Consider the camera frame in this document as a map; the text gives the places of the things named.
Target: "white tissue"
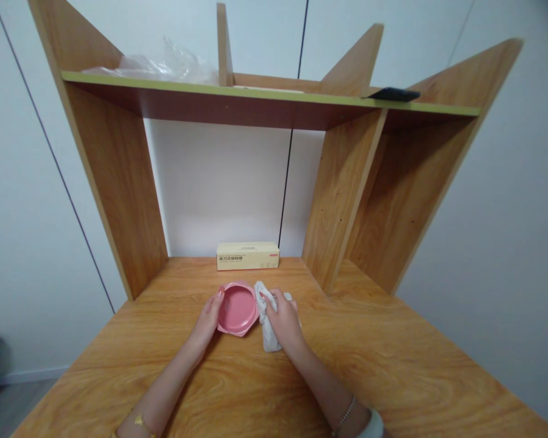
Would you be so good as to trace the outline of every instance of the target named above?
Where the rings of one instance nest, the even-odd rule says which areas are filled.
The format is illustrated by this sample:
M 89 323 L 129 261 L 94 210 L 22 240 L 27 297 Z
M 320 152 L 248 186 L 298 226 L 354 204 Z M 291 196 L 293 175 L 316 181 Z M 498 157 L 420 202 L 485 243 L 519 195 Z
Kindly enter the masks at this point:
M 256 282 L 256 284 L 254 285 L 254 291 L 256 292 L 256 301 L 258 303 L 258 310 L 260 312 L 260 324 L 262 324 L 262 337 L 264 338 L 264 351 L 266 353 L 279 351 L 282 349 L 282 347 L 276 339 L 274 330 L 272 330 L 272 325 L 270 323 L 270 320 L 268 319 L 268 315 L 266 314 L 266 301 L 261 297 L 260 293 L 268 298 L 268 300 L 270 301 L 270 305 L 275 311 L 278 311 L 278 303 L 276 303 L 274 295 L 272 295 L 270 291 L 266 289 L 264 283 L 260 281 Z M 288 292 L 284 293 L 284 297 L 288 301 L 292 300 L 292 295 L 290 295 Z

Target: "forearm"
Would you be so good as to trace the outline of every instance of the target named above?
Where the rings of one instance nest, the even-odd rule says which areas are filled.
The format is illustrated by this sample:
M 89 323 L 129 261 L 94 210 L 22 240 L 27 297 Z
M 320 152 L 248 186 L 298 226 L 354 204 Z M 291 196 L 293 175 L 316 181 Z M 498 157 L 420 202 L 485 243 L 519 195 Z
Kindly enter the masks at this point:
M 317 399 L 329 425 L 337 431 L 351 403 L 352 393 L 325 367 L 306 343 L 301 342 L 286 353 Z M 356 437 L 369 421 L 369 410 L 356 401 L 349 417 L 339 429 L 338 436 L 340 438 Z
M 196 357 L 194 349 L 185 343 L 124 419 L 116 432 L 119 438 L 150 438 L 150 433 L 158 437 L 162 435 L 184 384 L 195 367 Z M 145 428 L 135 424 L 135 418 L 140 414 Z

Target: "white sleeve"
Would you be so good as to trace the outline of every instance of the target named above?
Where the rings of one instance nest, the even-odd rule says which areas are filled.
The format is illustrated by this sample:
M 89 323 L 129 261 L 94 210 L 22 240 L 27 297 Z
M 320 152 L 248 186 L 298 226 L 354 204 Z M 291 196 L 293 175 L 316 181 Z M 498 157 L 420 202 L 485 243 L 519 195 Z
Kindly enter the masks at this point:
M 357 438 L 382 438 L 383 436 L 384 421 L 379 413 L 375 409 L 372 409 L 370 422 Z

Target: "silver bracelet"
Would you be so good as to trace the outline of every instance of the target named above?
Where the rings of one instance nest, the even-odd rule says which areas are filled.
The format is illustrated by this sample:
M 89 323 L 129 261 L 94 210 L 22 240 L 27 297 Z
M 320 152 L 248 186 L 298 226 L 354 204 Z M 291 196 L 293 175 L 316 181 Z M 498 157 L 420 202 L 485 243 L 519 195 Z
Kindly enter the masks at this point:
M 337 436 L 337 433 L 339 432 L 339 429 L 341 428 L 341 426 L 343 426 L 343 423 L 345 423 L 345 421 L 349 417 L 349 414 L 353 410 L 353 406 L 355 406 L 355 394 L 353 394 L 353 398 L 351 399 L 351 403 L 349 404 L 349 408 L 347 408 L 347 410 L 343 414 L 343 418 L 341 418 L 341 421 L 339 422 L 339 426 L 337 426 L 337 429 L 335 429 L 335 431 L 331 434 L 331 436 L 333 436 L 333 437 Z

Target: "hand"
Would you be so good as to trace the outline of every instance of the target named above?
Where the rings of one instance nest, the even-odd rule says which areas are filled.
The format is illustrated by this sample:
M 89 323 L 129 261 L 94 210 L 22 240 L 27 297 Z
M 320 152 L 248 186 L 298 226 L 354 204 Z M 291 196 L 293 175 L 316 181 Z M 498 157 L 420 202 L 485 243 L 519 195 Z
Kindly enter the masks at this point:
M 286 354 L 290 356 L 306 346 L 298 321 L 298 305 L 294 300 L 288 301 L 280 289 L 273 289 L 272 295 L 274 295 L 278 304 L 278 312 L 270 305 L 270 301 L 262 295 L 262 298 L 266 301 L 266 314 L 278 342 L 280 342 Z
M 215 333 L 215 329 L 217 328 L 217 315 L 219 314 L 219 308 L 223 303 L 224 296 L 225 289 L 221 286 L 219 291 L 209 298 L 209 301 L 203 306 L 203 310 L 197 318 L 195 327 L 193 327 L 189 339 L 187 339 L 186 344 L 195 355 L 195 366 L 201 362 L 207 345 L 213 337 L 213 333 Z

